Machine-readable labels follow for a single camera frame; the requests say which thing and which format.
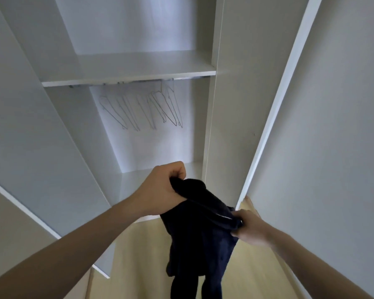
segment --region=closet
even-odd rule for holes
[[[307,2],[0,0],[1,191],[60,237],[182,160],[235,206]]]

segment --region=beige floor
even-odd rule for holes
[[[250,208],[244,201],[243,208]],[[90,299],[169,298],[173,277],[165,272],[171,238],[161,219],[138,222],[117,239],[111,278],[94,272]],[[201,298],[200,277],[197,298]],[[223,298],[301,298],[288,268],[268,248],[238,241],[222,280]]]

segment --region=white shelf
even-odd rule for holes
[[[216,74],[210,54],[196,50],[79,55],[42,79],[44,87],[102,85]]]

